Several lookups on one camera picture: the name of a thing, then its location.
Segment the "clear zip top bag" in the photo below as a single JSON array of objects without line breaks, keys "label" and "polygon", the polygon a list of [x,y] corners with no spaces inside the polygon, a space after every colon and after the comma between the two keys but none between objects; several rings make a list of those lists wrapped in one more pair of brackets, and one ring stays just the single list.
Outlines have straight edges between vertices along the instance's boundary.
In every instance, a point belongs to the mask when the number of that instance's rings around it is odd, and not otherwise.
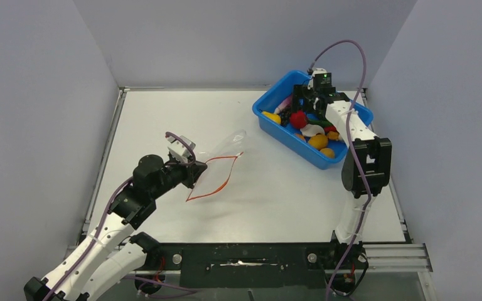
[{"label": "clear zip top bag", "polygon": [[243,156],[247,132],[238,130],[224,138],[211,150],[196,153],[198,161],[207,169],[196,181],[186,202],[209,198],[224,190],[232,176],[236,161]]}]

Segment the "red toy apple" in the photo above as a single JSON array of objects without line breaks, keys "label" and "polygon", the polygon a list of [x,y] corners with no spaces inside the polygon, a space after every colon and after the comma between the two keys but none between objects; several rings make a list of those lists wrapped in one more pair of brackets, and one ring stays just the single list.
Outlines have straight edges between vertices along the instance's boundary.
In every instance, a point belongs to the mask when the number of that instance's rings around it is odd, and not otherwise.
[{"label": "red toy apple", "polygon": [[291,113],[289,123],[293,128],[300,130],[307,126],[308,118],[302,110],[298,110],[297,112]]}]

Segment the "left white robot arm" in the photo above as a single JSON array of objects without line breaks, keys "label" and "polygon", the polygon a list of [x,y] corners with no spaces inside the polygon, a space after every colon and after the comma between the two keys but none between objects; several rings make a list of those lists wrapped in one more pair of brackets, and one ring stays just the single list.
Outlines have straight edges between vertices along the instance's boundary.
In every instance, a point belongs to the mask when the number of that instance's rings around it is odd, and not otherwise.
[{"label": "left white robot arm", "polygon": [[26,283],[26,299],[97,300],[146,260],[157,259],[159,242],[135,231],[156,210],[158,198],[179,184],[193,188],[207,168],[173,156],[167,162],[157,155],[142,157],[110,197],[94,230],[54,270]]}]

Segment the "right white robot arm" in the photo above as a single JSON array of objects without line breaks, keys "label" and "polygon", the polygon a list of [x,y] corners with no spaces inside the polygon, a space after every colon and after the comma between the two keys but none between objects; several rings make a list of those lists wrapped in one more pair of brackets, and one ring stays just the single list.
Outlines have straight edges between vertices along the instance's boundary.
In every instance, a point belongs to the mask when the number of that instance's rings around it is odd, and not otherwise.
[{"label": "right white robot arm", "polygon": [[329,262],[338,268],[352,261],[353,252],[348,245],[361,242],[372,203],[390,179],[392,143],[368,128],[355,105],[355,98],[350,100],[342,93],[325,95],[307,85],[293,86],[292,111],[302,110],[327,120],[336,127],[347,147],[341,181],[351,199],[334,230],[338,244],[328,250]]}]

